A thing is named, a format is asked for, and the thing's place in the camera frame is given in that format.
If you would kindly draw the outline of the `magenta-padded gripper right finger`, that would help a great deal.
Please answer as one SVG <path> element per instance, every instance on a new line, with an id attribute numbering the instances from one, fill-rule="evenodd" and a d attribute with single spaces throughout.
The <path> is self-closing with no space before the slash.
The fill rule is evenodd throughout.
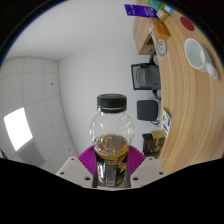
<path id="1" fill-rule="evenodd" d="M 129 147 L 127 159 L 127 186 L 140 188 L 166 176 L 154 157 L 146 157 L 135 147 Z"/>

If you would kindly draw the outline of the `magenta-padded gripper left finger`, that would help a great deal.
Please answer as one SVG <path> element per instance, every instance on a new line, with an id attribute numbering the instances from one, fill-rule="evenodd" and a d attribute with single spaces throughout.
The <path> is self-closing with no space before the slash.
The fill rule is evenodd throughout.
<path id="1" fill-rule="evenodd" d="M 89 147 L 78 157 L 69 157 L 56 175 L 81 187 L 93 188 L 96 177 L 94 147 Z"/>

